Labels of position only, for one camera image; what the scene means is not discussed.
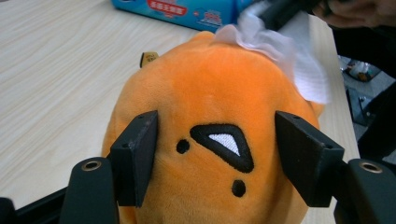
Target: wooden table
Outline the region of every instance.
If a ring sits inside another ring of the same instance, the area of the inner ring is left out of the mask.
[[[330,76],[321,130],[358,157],[331,30],[311,18]],[[17,208],[67,186],[72,167],[100,156],[110,113],[141,53],[160,55],[197,31],[114,9],[109,0],[0,2],[0,196]],[[333,208],[304,223],[333,223]]]

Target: blue box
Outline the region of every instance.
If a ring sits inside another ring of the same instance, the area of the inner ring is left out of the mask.
[[[111,0],[114,7],[200,31],[236,23],[252,0]]]

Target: orange plush toy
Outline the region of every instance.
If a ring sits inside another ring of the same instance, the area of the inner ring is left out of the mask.
[[[306,100],[278,61],[219,36],[199,33],[125,84],[104,156],[140,114],[158,111],[158,137],[143,204],[120,207],[122,223],[304,218],[307,206],[280,165],[275,113],[289,112],[318,127],[323,103]]]

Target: person's hand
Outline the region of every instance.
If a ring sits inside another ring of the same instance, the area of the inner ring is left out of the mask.
[[[313,9],[316,16],[328,24],[339,28],[376,27],[379,25],[396,27],[396,0],[349,0],[340,2],[329,0],[332,14],[324,15],[325,4]]]

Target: black eye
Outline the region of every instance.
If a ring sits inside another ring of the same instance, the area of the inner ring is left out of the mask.
[[[176,151],[178,153],[184,154],[189,149],[190,149],[190,143],[187,140],[182,139],[182,140],[178,141],[177,146],[176,146]]]
[[[235,180],[233,182],[232,191],[233,191],[233,195],[235,195],[238,198],[244,196],[245,192],[247,191],[247,187],[245,186],[244,181]]]

